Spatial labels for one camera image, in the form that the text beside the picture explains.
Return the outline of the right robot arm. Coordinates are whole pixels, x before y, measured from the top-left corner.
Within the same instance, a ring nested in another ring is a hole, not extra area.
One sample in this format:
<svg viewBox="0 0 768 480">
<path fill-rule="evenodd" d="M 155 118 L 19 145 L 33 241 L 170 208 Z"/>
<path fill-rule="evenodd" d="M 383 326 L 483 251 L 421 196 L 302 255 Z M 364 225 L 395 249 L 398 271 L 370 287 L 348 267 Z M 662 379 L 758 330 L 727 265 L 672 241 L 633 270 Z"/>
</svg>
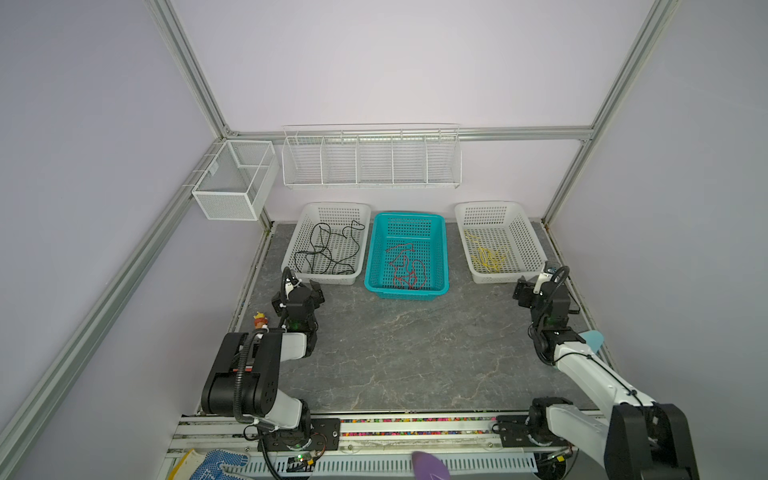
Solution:
<svg viewBox="0 0 768 480">
<path fill-rule="evenodd" d="M 517 280 L 513 293 L 529 310 L 529 336 L 539 360 L 566 374 L 600 410 L 596 419 L 561 397 L 533 400 L 529 438 L 546 446 L 566 441 L 603 467 L 610 479 L 696 479 L 688 420 L 623 379 L 568 324 L 567 266 L 547 261 L 537 276 Z"/>
</svg>

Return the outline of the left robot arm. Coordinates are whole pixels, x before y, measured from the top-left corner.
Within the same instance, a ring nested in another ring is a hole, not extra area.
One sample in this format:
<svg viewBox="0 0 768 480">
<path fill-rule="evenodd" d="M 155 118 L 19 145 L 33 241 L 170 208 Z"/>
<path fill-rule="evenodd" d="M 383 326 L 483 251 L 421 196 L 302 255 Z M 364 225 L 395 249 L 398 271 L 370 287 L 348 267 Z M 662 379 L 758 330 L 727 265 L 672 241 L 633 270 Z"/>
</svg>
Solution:
<svg viewBox="0 0 768 480">
<path fill-rule="evenodd" d="M 283 363 L 314 351 L 319 328 L 315 311 L 324 301 L 317 282 L 303 281 L 285 267 L 272 297 L 277 326 L 224 336 L 202 389 L 202 412 L 251 426 L 269 445 L 307 445 L 312 437 L 308 404 L 280 390 L 279 377 Z"/>
</svg>

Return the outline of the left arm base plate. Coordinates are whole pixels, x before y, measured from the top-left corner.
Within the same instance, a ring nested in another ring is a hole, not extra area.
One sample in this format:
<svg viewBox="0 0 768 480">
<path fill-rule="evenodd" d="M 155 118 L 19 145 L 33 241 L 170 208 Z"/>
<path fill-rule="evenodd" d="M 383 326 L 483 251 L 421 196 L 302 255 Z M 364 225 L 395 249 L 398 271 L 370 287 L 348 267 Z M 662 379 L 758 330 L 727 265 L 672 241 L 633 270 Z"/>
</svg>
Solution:
<svg viewBox="0 0 768 480">
<path fill-rule="evenodd" d="M 341 440 L 341 419 L 315 417 L 302 421 L 297 429 L 265 434 L 268 452 L 336 451 Z"/>
</svg>

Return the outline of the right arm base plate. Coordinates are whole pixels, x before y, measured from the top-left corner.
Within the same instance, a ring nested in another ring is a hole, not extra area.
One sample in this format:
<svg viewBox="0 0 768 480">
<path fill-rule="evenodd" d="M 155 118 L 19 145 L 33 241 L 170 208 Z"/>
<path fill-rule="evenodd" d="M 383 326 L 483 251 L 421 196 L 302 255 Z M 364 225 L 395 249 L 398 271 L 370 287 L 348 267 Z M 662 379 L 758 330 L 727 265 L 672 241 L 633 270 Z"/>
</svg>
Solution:
<svg viewBox="0 0 768 480">
<path fill-rule="evenodd" d="M 498 415 L 491 431 L 504 448 L 569 447 L 569 442 L 555 436 L 544 421 L 531 421 L 527 414 Z"/>
</svg>

